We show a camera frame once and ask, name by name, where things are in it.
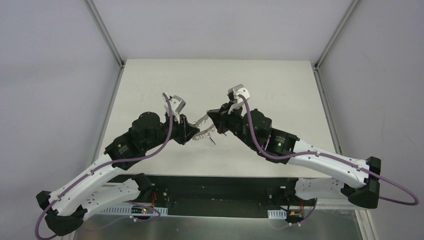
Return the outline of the round metal key ring plate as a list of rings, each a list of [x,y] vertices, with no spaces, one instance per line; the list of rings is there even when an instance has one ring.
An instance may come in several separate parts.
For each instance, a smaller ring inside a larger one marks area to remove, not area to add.
[[[197,127],[200,131],[196,133],[191,140],[193,141],[199,141],[203,139],[210,140],[211,143],[216,145],[216,142],[212,139],[211,133],[216,131],[216,127],[213,123],[208,124],[210,117],[205,114],[202,116],[199,120],[197,120],[194,124],[195,127]]]

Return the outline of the aluminium frame post right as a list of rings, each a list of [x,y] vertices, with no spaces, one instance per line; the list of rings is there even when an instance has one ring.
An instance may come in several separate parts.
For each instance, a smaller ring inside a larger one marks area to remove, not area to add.
[[[333,31],[331,37],[329,38],[327,44],[325,45],[323,51],[321,52],[318,60],[315,62],[314,67],[316,71],[318,71],[321,66],[324,64],[325,60],[330,54],[330,51],[332,48],[336,45],[339,37],[341,36],[344,28],[348,24],[348,21],[351,19],[351,17],[354,15],[354,12],[356,11],[357,7],[360,5],[362,0],[351,0],[346,11],[342,15],[340,21],[338,22],[335,30]]]

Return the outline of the aluminium frame post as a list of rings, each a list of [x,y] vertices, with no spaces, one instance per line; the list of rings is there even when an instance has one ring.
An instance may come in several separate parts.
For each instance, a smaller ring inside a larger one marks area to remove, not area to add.
[[[338,22],[335,30],[333,31],[331,37],[329,38],[327,44],[325,45],[323,51],[321,52],[318,60],[315,62],[314,67],[316,71],[318,71],[321,66],[324,64],[325,60],[330,54],[330,51],[332,48],[336,45],[339,37],[341,36],[344,28],[348,24],[348,21],[351,19],[351,17],[354,15],[354,12],[356,11],[357,7],[360,5],[362,0],[351,0],[346,11],[342,15],[340,21]]]
[[[87,9],[93,18],[93,21],[95,25],[97,26],[100,35],[102,36],[103,40],[105,41],[106,46],[108,47],[109,51],[111,52],[115,62],[117,63],[118,67],[120,69],[123,69],[125,66],[125,60],[123,60],[121,54],[119,53],[119,50],[116,46],[116,44],[113,41],[113,38],[108,31],[108,28],[103,21],[103,18],[93,0],[84,0],[83,1],[85,5],[87,6]]]

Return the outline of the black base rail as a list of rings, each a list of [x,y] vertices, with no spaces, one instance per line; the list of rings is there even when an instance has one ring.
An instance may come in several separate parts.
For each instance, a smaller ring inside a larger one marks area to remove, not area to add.
[[[152,187],[134,199],[166,208],[169,216],[267,218],[269,210],[294,209],[315,201],[301,200],[286,177],[222,177],[148,175]]]

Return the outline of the aluminium frame post left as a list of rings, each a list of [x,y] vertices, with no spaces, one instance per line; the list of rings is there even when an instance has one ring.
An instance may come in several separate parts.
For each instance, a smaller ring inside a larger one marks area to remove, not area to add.
[[[103,21],[103,18],[93,0],[84,0],[83,1],[85,5],[87,6],[87,9],[93,18],[93,21],[95,25],[97,26],[100,35],[102,36],[103,40],[105,41],[106,46],[108,47],[109,51],[111,52],[115,62],[117,63],[118,67],[120,69],[123,69],[125,66],[125,60],[123,60],[121,54],[119,53],[119,50],[116,46],[116,44],[113,41],[113,38],[108,31],[108,28]]]

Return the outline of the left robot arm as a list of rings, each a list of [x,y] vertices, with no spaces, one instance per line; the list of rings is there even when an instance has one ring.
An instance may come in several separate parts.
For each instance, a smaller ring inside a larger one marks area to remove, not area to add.
[[[98,191],[104,183],[125,173],[136,163],[157,155],[170,140],[184,145],[200,132],[184,114],[166,115],[161,122],[154,112],[144,112],[127,132],[109,144],[104,154],[71,182],[55,191],[41,191],[36,200],[43,212],[35,225],[35,236],[42,239],[39,227],[44,220],[55,236],[65,236],[84,221],[115,204],[138,199],[147,202],[153,189],[145,174],[139,173],[124,183]]]

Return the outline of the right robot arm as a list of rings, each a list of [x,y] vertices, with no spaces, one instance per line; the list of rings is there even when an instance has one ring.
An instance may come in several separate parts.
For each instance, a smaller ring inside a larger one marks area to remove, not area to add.
[[[242,114],[241,108],[230,111],[230,103],[225,103],[206,114],[220,134],[230,131],[267,161],[300,166],[327,175],[326,178],[290,179],[283,192],[288,204],[323,198],[346,199],[365,209],[378,207],[379,158],[350,158],[313,146],[294,134],[273,128],[272,120],[257,109]]]

